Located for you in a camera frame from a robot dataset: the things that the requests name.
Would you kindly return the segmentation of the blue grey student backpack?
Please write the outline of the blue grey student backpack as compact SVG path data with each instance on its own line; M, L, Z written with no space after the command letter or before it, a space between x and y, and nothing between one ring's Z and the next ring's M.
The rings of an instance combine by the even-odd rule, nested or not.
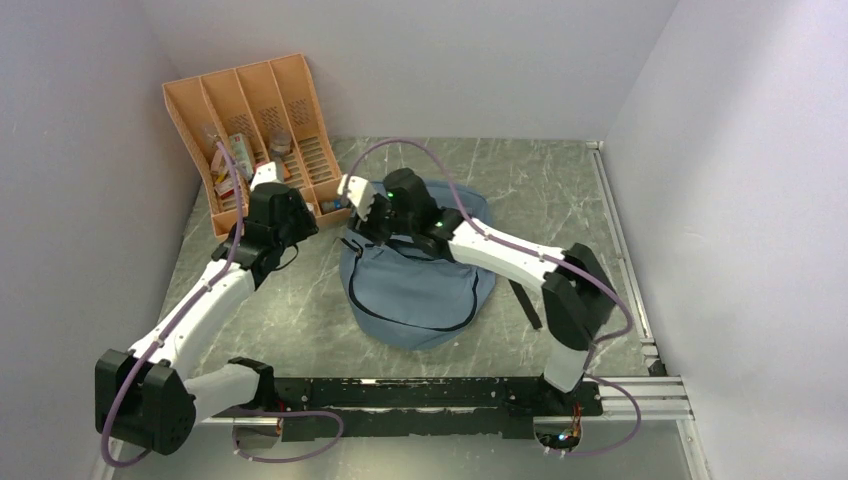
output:
M443 344L468 327L496 285L496 274L438 259L394 235L376 245L348 228L341 285L360 329L406 350Z

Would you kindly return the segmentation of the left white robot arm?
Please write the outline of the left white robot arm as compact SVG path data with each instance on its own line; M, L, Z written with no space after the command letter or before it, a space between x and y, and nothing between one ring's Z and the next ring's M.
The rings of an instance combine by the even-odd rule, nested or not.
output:
M237 357L211 374L191 374L225 320L279 270L285 251L317 231L297 189L274 182L252 188L247 216L215 248L189 293L130 348L109 349L96 362L95 428L103 455L110 439L169 455L197 423L228 409L254 416L279 411L268 364Z

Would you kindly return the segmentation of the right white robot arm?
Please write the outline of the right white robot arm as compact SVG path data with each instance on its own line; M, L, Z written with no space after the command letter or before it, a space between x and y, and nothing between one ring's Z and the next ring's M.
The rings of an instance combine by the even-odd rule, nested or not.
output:
M371 182L344 176L338 192L352 205L340 264L355 319L368 335L420 350L464 331L504 277L543 300L551 350L539 391L562 414L578 399L598 330L615 293L585 245L538 245L491 226L486 199L408 168Z

